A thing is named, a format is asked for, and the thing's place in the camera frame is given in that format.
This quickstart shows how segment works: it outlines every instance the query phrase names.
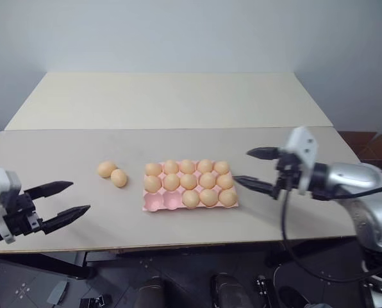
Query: brown egg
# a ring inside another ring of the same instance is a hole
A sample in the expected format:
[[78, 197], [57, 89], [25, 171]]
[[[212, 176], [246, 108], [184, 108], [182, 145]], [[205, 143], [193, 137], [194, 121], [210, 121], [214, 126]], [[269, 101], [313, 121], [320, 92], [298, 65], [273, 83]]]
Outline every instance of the brown egg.
[[144, 189], [149, 193], [156, 193], [161, 186], [161, 180], [157, 176], [150, 175], [144, 179]]
[[160, 164], [150, 163], [145, 165], [146, 175], [158, 176], [161, 172], [163, 172], [163, 168]]
[[169, 173], [177, 173], [178, 165], [175, 160], [169, 159], [164, 163], [164, 173], [167, 175]]
[[226, 173], [229, 172], [229, 165], [225, 161], [216, 162], [214, 165], [214, 170], [218, 172], [218, 174], [220, 175], [225, 175]]
[[216, 191], [211, 189], [204, 189], [199, 193], [199, 199], [203, 202], [207, 207], [213, 207], [218, 203], [218, 195]]
[[238, 201], [238, 196], [234, 190], [227, 189], [225, 191], [221, 191], [218, 199], [223, 204], [223, 206], [232, 207]]
[[164, 178], [164, 188], [168, 191], [175, 191], [179, 186], [179, 177], [175, 174], [167, 175]]
[[106, 162], [102, 162], [97, 167], [97, 173], [102, 178], [108, 178], [112, 175], [113, 170], [116, 170], [117, 166], [113, 163], [107, 160]]
[[198, 163], [197, 170], [201, 173], [207, 173], [212, 171], [212, 161], [209, 159], [203, 159]]
[[230, 189], [234, 186], [234, 180], [231, 175], [220, 175], [217, 178], [217, 185], [222, 189]]
[[183, 193], [183, 204], [188, 209], [194, 209], [198, 206], [199, 197], [196, 191], [185, 191]]
[[179, 182], [185, 189], [194, 189], [197, 187], [197, 177], [195, 175], [183, 175]]
[[211, 189], [215, 186], [215, 176], [212, 173], [204, 173], [199, 177], [199, 185]]
[[127, 184], [127, 175], [123, 170], [116, 169], [111, 175], [112, 182], [117, 187], [124, 187]]
[[182, 173], [186, 173], [186, 174], [191, 175], [192, 173], [195, 172], [195, 164], [191, 160], [185, 159], [179, 165], [179, 170]]

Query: dark floor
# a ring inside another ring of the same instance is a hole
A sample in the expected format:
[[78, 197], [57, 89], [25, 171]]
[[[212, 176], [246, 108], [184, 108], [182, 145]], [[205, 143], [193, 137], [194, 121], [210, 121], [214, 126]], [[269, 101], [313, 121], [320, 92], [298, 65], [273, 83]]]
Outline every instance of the dark floor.
[[[258, 275], [273, 278], [277, 288], [292, 286], [311, 302], [325, 302], [334, 308], [363, 307], [356, 284], [327, 284], [309, 276], [295, 264], [287, 263], [275, 270], [264, 265], [269, 251], [281, 249], [279, 243], [258, 245], [257, 251], [199, 252], [158, 254], [152, 256], [93, 253], [88, 260], [98, 275], [90, 280], [69, 281], [64, 308], [78, 308], [80, 298], [96, 297], [108, 293], [113, 298], [110, 307], [133, 307], [137, 289], [145, 280], [159, 275], [167, 283], [169, 307], [210, 308], [209, 279], [215, 273], [234, 275], [247, 289], [255, 307], [262, 308], [254, 279]], [[78, 263], [82, 254], [54, 253], [53, 257]], [[328, 250], [305, 261], [326, 275], [349, 276], [358, 272], [360, 251], [357, 243], [349, 243]], [[0, 306], [2, 308], [52, 308], [46, 302], [53, 287], [66, 278], [21, 268], [0, 262]]]

